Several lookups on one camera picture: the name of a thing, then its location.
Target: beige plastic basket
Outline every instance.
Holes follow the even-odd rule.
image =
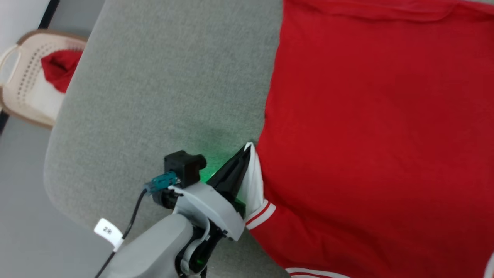
[[[1,71],[9,57],[18,54],[10,77],[4,84],[0,84],[2,110],[29,123],[51,129],[55,122],[26,102],[42,70],[41,58],[63,49],[82,51],[85,45],[86,38],[56,31],[38,29],[25,34],[15,46],[0,56]]]

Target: teal connector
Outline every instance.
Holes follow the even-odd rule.
[[[144,189],[147,189],[148,194],[153,194],[163,189],[167,189],[170,185],[178,183],[177,174],[175,172],[166,172],[161,176],[157,176],[150,182],[144,184]]]

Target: red shirt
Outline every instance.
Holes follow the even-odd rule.
[[[493,278],[494,7],[284,0],[257,150],[294,277]]]

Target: red stripe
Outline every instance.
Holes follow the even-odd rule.
[[[317,274],[312,274],[312,273],[307,273],[307,272],[294,272],[294,273],[290,273],[290,276],[295,276],[295,275],[308,275],[308,276],[311,276],[311,277],[318,277],[318,278],[331,278],[330,276],[317,275]]]
[[[254,221],[256,218],[258,218],[259,216],[261,216],[264,212],[266,212],[266,210],[268,209],[270,203],[268,202],[266,204],[266,207],[264,207],[263,210],[261,210],[261,212],[259,212],[256,216],[254,216],[253,218],[251,218],[249,221],[246,222],[246,226],[249,225],[252,221]]]

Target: gray fabric surface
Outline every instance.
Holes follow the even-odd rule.
[[[108,0],[48,147],[53,204],[92,229],[125,229],[163,156],[201,153],[219,168],[263,126],[281,0]],[[133,239],[168,210],[147,198]],[[284,277],[246,232],[222,241],[209,277]]]

